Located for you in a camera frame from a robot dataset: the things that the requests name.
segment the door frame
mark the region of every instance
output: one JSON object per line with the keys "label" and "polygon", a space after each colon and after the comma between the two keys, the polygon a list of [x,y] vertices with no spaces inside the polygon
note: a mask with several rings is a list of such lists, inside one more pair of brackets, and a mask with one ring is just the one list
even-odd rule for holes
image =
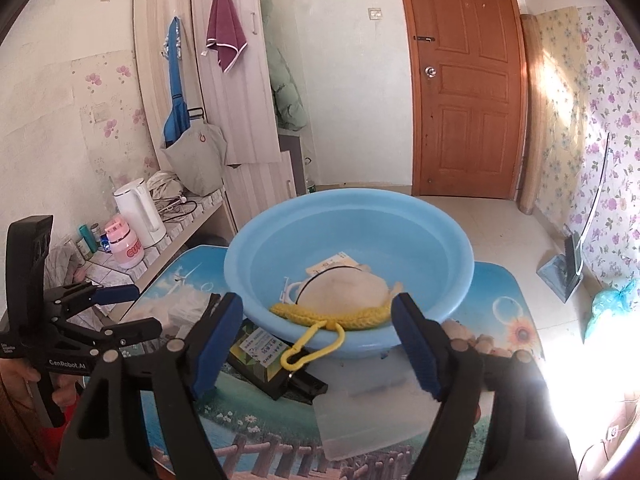
{"label": "door frame", "polygon": [[[411,82],[414,106],[414,168],[412,177],[411,194],[418,195],[418,187],[422,178],[422,89],[420,82],[422,70],[418,58],[418,42],[414,40],[417,35],[415,27],[414,6],[411,0],[402,0],[406,19],[407,39],[409,43],[409,60],[411,65]],[[518,34],[518,52],[520,56],[520,121],[518,126],[518,159],[513,167],[511,177],[511,200],[516,199],[518,181],[522,172],[524,161],[524,144],[527,127],[527,107],[529,103],[529,83],[527,75],[527,59],[525,56],[524,34],[520,20],[520,7],[517,0],[511,0],[511,7],[516,18],[516,31]]]}

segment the baseboard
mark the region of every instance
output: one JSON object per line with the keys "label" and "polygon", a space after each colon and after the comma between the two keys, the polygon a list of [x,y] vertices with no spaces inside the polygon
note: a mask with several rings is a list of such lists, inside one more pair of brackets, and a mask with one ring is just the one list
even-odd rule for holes
{"label": "baseboard", "polygon": [[[560,230],[548,220],[548,218],[542,213],[542,211],[540,211],[537,206],[534,206],[532,214],[556,244],[558,250],[561,253],[564,253],[564,238],[566,237],[566,235],[560,232]],[[603,289],[603,286],[586,262],[582,267],[582,275],[584,276],[584,278],[582,279],[584,288],[587,289],[587,292],[593,298]]]}
{"label": "baseboard", "polygon": [[318,191],[327,189],[342,189],[345,187],[365,187],[368,189],[383,189],[385,191],[395,191],[405,195],[411,195],[411,186],[395,186],[393,184],[385,184],[383,182],[345,182],[342,184],[328,184],[325,186],[316,186]]}

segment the wooden door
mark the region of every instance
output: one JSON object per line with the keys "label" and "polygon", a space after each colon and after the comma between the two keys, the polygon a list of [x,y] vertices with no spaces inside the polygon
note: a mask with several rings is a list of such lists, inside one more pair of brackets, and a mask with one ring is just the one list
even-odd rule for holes
{"label": "wooden door", "polygon": [[414,194],[513,199],[526,114],[516,0],[404,2],[419,107]]}
{"label": "wooden door", "polygon": [[206,51],[212,0],[191,1],[204,109],[207,121],[219,126],[225,137],[226,163],[278,163],[280,146],[260,0],[233,0],[247,46],[226,74],[218,66],[217,53],[200,55]]}
{"label": "wooden door", "polygon": [[238,230],[271,206],[296,197],[289,152],[280,153],[280,162],[227,166],[223,179]]}
{"label": "wooden door", "polygon": [[169,63],[160,53],[174,16],[180,18],[181,25],[182,59],[178,63],[182,94],[189,108],[201,108],[202,94],[193,44],[191,0],[133,0],[133,30],[140,91],[160,169],[167,171],[171,171],[172,167],[160,148],[164,148],[164,123],[171,111],[172,102]]}

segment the maroon cloth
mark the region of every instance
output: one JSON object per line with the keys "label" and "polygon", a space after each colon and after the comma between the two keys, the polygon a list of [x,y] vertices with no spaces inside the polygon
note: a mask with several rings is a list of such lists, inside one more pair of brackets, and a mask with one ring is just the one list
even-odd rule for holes
{"label": "maroon cloth", "polygon": [[229,70],[246,47],[233,0],[213,0],[207,29],[207,48],[218,52],[222,72]]}

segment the wooden cabinet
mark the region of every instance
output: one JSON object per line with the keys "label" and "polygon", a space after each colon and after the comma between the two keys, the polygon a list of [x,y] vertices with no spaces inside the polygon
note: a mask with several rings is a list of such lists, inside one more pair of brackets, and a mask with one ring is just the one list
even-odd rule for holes
{"label": "wooden cabinet", "polygon": [[191,0],[200,83],[207,120],[222,129],[226,163],[279,162],[278,129],[264,47],[260,0],[233,0],[247,46],[225,74],[215,52],[207,56],[212,0]]}
{"label": "wooden cabinet", "polygon": [[226,198],[238,229],[251,218],[296,195],[289,152],[278,143],[267,66],[260,0],[234,0],[247,47],[223,74],[216,52],[205,49],[212,0],[134,0],[134,34],[145,112],[160,167],[164,123],[171,111],[168,61],[161,51],[171,20],[182,25],[182,90],[189,108],[203,107],[207,121],[227,142],[223,176]]}
{"label": "wooden cabinet", "polygon": [[161,55],[172,19],[180,18],[182,94],[189,108],[202,107],[200,79],[193,43],[191,0],[133,0],[133,31],[140,91],[146,122],[161,170],[172,167],[160,148],[164,147],[164,123],[171,111],[169,62]]}

